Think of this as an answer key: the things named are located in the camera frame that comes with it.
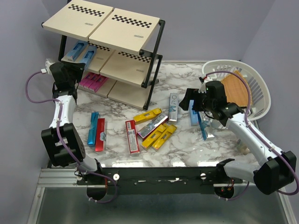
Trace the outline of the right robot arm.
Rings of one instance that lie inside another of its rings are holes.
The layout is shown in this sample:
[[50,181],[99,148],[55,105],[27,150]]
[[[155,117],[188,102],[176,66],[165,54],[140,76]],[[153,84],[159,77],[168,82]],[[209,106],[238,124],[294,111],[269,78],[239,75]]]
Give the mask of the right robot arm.
[[193,109],[197,112],[208,111],[213,118],[232,131],[250,150],[258,165],[227,159],[217,164],[215,178],[221,183],[238,178],[254,183],[264,194],[269,195],[282,187],[298,181],[295,174],[296,156],[291,151],[284,152],[271,143],[247,119],[247,114],[236,103],[229,103],[224,85],[220,81],[206,83],[206,91],[188,88],[179,103],[182,110],[189,108],[193,100]]

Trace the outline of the pink toothpaste box back side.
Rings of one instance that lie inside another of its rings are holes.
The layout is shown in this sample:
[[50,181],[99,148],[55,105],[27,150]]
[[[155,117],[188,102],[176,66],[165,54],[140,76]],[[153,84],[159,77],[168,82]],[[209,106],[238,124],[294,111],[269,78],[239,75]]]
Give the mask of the pink toothpaste box back side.
[[93,83],[92,86],[90,86],[90,89],[93,92],[97,92],[99,88],[108,80],[107,77],[99,76],[98,79]]

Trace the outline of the pink toothpaste box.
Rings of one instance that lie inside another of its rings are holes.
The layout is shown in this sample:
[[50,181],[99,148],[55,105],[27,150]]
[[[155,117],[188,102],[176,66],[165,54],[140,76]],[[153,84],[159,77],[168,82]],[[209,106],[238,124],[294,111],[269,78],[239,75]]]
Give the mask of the pink toothpaste box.
[[97,92],[99,88],[108,80],[107,77],[99,76],[98,79],[93,83],[92,86],[90,86],[90,89],[93,92]]
[[89,81],[90,77],[92,77],[94,73],[89,72],[79,83],[79,87],[86,89],[86,83]]
[[97,81],[100,79],[99,74],[94,74],[90,77],[89,81],[86,83],[86,89],[95,92],[96,87],[98,86]]

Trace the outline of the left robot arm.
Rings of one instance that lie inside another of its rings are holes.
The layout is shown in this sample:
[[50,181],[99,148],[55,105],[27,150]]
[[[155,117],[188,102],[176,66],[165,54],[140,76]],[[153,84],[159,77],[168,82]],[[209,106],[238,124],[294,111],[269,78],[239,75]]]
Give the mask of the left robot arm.
[[84,74],[84,63],[57,62],[49,66],[53,76],[52,97],[55,112],[49,128],[42,130],[41,138],[55,167],[76,166],[93,184],[103,181],[100,163],[86,155],[84,144],[73,124],[73,114],[77,105],[76,85]]

